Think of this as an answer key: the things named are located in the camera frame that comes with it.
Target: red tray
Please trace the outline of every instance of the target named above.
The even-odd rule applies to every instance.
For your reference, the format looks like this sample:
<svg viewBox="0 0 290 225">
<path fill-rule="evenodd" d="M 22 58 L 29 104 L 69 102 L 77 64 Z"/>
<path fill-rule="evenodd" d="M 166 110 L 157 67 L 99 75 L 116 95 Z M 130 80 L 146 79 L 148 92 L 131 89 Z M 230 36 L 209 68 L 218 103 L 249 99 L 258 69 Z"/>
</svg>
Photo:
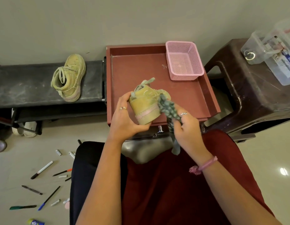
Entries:
<svg viewBox="0 0 290 225">
<path fill-rule="evenodd" d="M 170 79 L 165 44 L 107 46 L 106 56 L 109 125 L 119 97 L 152 77 L 155 77 L 155 81 L 150 84 L 152 88 L 166 90 L 173 102 L 188 110 L 199 121 L 206 121 L 220 112 L 206 73 L 193 81 Z M 128 107 L 128 112 L 137 123 L 131 107 Z M 166 124 L 165 115 L 152 122 L 152 125 Z"/>
</svg>

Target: pink hair tie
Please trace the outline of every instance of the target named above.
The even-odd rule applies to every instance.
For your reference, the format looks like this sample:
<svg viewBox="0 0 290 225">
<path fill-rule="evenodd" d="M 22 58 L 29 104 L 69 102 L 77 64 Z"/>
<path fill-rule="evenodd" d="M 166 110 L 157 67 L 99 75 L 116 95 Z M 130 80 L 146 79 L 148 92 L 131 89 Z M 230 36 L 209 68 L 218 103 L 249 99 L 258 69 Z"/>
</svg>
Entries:
<svg viewBox="0 0 290 225">
<path fill-rule="evenodd" d="M 207 168 L 208 166 L 212 165 L 214 162 L 216 162 L 218 160 L 218 158 L 216 156 L 214 156 L 214 158 L 210 159 L 209 161 L 207 161 L 205 164 L 203 164 L 202 166 L 198 167 L 198 166 L 192 166 L 189 169 L 190 173 L 199 175 L 202 173 L 202 171 Z"/>
</svg>

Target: wall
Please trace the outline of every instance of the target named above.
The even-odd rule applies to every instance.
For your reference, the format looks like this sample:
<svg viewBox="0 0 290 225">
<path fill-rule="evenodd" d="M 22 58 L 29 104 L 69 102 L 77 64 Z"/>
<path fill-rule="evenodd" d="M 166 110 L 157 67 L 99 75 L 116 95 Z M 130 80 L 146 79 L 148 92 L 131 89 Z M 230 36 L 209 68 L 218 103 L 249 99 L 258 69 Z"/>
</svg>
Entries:
<svg viewBox="0 0 290 225">
<path fill-rule="evenodd" d="M 0 0 L 0 65 L 101 60 L 106 45 L 168 40 L 194 41 L 205 64 L 286 17 L 290 0 Z"/>
</svg>

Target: pink stripe on shoe sole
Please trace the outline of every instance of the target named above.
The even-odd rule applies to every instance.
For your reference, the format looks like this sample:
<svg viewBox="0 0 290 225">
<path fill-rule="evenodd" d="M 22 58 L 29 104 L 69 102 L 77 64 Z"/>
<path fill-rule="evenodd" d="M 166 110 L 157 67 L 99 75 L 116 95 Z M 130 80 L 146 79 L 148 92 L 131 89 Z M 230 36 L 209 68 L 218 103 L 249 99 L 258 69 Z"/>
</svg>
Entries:
<svg viewBox="0 0 290 225">
<path fill-rule="evenodd" d="M 155 104 L 152 107 L 150 107 L 149 109 L 143 111 L 142 113 L 140 113 L 139 115 L 136 115 L 136 119 L 139 121 L 141 118 L 145 117 L 146 115 L 150 114 L 152 111 L 159 109 L 158 105 Z"/>
</svg>

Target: maroon garment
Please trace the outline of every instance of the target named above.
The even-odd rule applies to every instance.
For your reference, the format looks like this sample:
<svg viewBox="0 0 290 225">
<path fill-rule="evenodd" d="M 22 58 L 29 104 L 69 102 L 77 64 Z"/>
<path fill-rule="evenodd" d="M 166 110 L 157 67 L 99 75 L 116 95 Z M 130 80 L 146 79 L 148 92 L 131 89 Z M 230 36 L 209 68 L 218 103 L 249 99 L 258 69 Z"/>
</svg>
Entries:
<svg viewBox="0 0 290 225">
<path fill-rule="evenodd" d="M 220 130 L 204 134 L 203 141 L 232 176 L 272 213 L 234 141 Z M 165 151 L 146 164 L 128 159 L 122 224 L 230 224 L 203 174 L 188 172 L 194 165 L 184 150 L 178 156 Z"/>
</svg>

